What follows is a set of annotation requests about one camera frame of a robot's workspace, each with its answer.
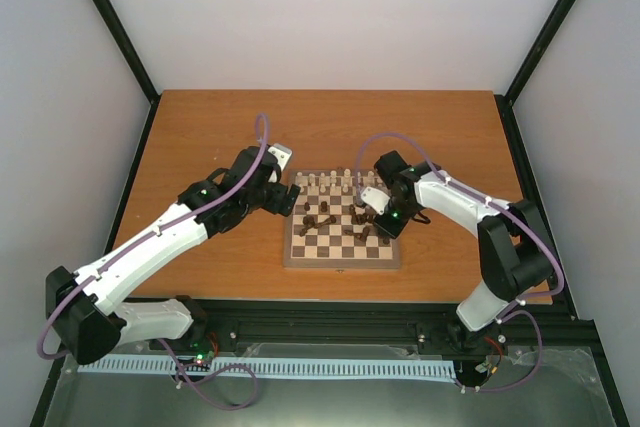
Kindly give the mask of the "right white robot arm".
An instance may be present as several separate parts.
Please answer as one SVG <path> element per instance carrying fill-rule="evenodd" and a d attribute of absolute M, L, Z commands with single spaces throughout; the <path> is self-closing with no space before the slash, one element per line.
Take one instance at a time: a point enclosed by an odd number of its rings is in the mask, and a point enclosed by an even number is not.
<path fill-rule="evenodd" d="M 552 277 L 559 262 L 544 232 L 538 208 L 529 201 L 493 199 L 427 162 L 412 166 L 396 151 L 382 155 L 374 171 L 387 191 L 366 187 L 361 201 L 376 212 L 374 226 L 396 239 L 412 221 L 426 223 L 433 210 L 463 227 L 478 241 L 481 281 L 456 314 L 469 332 L 477 332 Z"/>

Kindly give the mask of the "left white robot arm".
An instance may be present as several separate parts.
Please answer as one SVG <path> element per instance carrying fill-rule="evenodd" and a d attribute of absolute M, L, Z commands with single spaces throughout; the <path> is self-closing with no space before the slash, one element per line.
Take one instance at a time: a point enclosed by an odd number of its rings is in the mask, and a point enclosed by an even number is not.
<path fill-rule="evenodd" d="M 181 254 L 231 231 L 264 210 L 287 217 L 299 188 L 282 183 L 293 156 L 273 144 L 243 149 L 229 168 L 192 183 L 151 225 L 102 258 L 71 272 L 63 266 L 45 280 L 47 325 L 80 365 L 137 341 L 176 340 L 186 349 L 208 337 L 206 315 L 188 296 L 136 306 L 129 294 Z"/>

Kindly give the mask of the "wooden chess board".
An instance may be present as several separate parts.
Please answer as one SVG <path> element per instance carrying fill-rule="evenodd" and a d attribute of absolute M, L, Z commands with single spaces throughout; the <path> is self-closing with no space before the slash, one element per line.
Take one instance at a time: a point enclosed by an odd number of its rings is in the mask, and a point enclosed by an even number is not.
<path fill-rule="evenodd" d="M 381 236 L 374 211 L 357 203 L 360 186 L 385 188 L 371 170 L 299 170 L 289 175 L 300 188 L 286 219 L 283 264 L 288 268 L 380 269 L 401 266 L 396 240 Z"/>

